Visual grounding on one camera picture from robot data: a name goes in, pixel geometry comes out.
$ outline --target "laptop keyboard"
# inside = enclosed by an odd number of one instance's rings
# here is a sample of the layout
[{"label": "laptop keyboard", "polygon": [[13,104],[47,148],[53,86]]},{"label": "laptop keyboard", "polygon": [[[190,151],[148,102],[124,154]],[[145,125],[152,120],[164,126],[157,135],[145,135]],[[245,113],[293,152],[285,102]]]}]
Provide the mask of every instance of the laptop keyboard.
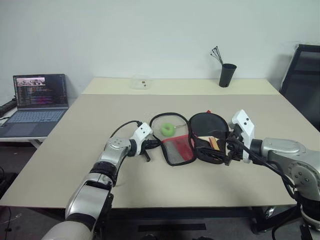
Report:
[{"label": "laptop keyboard", "polygon": [[57,122],[65,111],[18,111],[7,123]]}]

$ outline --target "laptop touchpad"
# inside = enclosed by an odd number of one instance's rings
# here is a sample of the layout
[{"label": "laptop touchpad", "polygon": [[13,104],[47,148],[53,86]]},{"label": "laptop touchpad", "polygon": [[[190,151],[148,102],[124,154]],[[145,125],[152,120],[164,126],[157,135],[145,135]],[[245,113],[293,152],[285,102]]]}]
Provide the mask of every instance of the laptop touchpad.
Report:
[{"label": "laptop touchpad", "polygon": [[13,125],[4,135],[6,137],[27,137],[38,123],[19,123]]}]

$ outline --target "green ball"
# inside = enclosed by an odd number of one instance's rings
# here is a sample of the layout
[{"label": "green ball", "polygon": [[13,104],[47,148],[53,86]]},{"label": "green ball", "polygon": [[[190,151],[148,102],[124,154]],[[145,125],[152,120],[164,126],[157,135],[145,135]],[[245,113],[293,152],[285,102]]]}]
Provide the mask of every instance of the green ball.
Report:
[{"label": "green ball", "polygon": [[164,123],[160,129],[161,133],[165,137],[173,137],[176,134],[176,127],[171,123]]}]

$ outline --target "black cup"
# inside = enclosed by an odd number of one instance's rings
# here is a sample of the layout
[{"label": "black cup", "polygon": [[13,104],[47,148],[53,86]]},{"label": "black cup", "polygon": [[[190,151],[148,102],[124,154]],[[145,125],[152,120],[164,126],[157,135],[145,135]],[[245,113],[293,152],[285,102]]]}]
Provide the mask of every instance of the black cup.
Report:
[{"label": "black cup", "polygon": [[236,70],[237,66],[231,63],[222,64],[222,71],[219,81],[219,86],[222,88],[226,88],[229,86],[232,76]]}]

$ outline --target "laptop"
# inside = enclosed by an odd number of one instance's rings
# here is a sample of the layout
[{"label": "laptop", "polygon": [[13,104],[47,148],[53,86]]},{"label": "laptop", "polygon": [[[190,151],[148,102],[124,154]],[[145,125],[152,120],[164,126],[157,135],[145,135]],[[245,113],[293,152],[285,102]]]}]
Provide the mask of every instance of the laptop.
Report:
[{"label": "laptop", "polygon": [[66,76],[13,76],[17,111],[0,126],[0,138],[46,137],[68,110]]}]

